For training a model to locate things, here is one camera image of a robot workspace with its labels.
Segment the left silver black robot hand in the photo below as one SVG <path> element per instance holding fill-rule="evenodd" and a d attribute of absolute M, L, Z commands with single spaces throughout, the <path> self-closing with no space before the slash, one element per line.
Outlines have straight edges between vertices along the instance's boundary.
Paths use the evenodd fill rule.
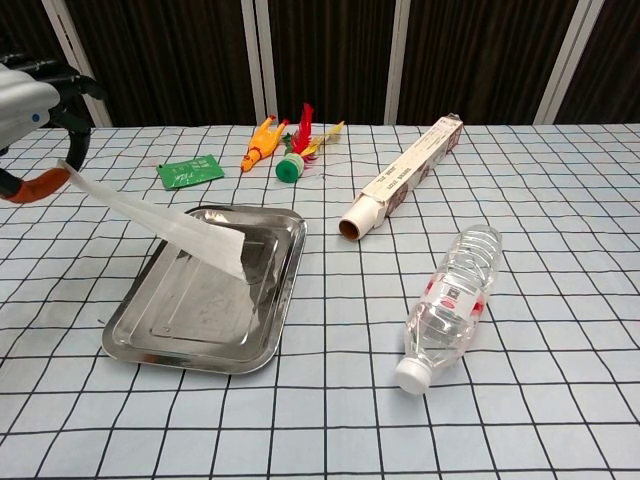
<path fill-rule="evenodd" d="M 63 167 L 31 180 L 1 171 L 1 198 L 33 203 L 62 187 L 70 171 L 81 169 L 90 145 L 88 121 L 69 111 L 72 99 L 88 95 L 102 100 L 106 92 L 93 78 L 53 59 L 34 60 L 23 53 L 1 55 L 1 153 L 27 134 L 51 123 L 65 129 L 70 146 Z"/>

